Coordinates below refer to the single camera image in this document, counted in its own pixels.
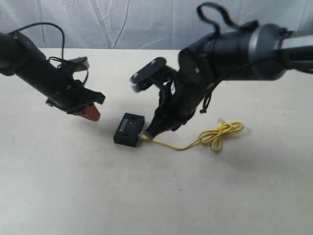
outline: white table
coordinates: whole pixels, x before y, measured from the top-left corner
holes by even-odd
[[[50,108],[17,77],[0,77],[1,235],[312,234],[313,76],[223,82],[207,114],[158,137],[186,145],[218,118],[242,121],[244,132],[220,154],[113,143],[125,112],[150,121],[158,103],[157,89],[136,94],[129,77],[157,56],[177,68],[177,53],[66,49],[68,59],[89,58],[87,87],[107,97],[99,122]]]

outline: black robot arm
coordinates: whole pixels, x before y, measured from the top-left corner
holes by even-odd
[[[47,60],[35,44],[19,32],[20,30],[8,34],[0,33],[0,73],[6,76],[17,75],[45,95],[48,98],[46,103],[50,106],[68,114],[98,121],[100,113],[94,102],[102,104],[105,96],[86,89],[86,81],[73,79],[74,72],[88,70],[87,57],[64,60],[63,31],[52,23],[33,25],[39,24],[55,26],[62,32],[62,58],[50,57]],[[50,60],[59,61],[61,64],[56,68]]]
[[[219,11],[233,29],[222,34],[219,25],[208,19],[203,7]],[[234,23],[221,5],[206,2],[197,7],[199,18],[214,27],[210,33],[179,52],[179,70],[166,66],[159,57],[130,78],[136,92],[155,84],[160,88],[159,107],[144,134],[156,135],[184,125],[203,101],[206,113],[213,90],[223,80],[273,81],[287,70],[313,73],[313,35],[292,32],[276,24]]]

